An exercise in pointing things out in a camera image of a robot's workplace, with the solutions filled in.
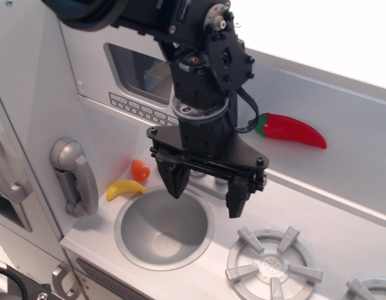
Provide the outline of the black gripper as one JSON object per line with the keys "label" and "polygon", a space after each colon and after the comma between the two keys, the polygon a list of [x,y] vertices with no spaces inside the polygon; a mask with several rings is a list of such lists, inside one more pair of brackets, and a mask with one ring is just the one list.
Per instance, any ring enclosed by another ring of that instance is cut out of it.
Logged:
{"label": "black gripper", "polygon": [[255,191],[266,184],[268,159],[243,142],[235,131],[237,106],[230,105],[214,120],[195,123],[179,119],[177,126],[153,126],[146,134],[151,155],[167,188],[178,199],[190,180],[190,170],[227,180],[229,218],[239,218]]}

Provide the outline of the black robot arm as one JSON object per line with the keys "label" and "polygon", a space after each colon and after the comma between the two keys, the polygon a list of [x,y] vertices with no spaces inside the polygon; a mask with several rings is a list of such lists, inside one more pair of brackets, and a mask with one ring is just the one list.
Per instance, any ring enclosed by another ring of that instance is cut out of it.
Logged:
{"label": "black robot arm", "polygon": [[259,121],[255,116],[246,126],[238,126],[238,99],[259,112],[243,89],[254,76],[255,60],[235,33],[230,2],[47,1],[46,5],[73,29],[125,27],[154,38],[170,67],[172,109],[178,119],[177,126],[147,131],[161,178],[174,198],[185,190],[191,171],[224,179],[229,216],[240,217],[251,194],[265,186],[268,159],[241,139]]}

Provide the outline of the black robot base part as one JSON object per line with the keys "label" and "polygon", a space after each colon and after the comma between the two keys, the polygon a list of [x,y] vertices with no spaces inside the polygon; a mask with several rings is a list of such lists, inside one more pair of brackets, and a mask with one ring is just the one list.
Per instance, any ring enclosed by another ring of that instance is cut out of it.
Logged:
{"label": "black robot base part", "polygon": [[22,275],[15,269],[0,267],[0,275],[7,278],[7,291],[0,292],[0,299],[52,299],[47,285]]}

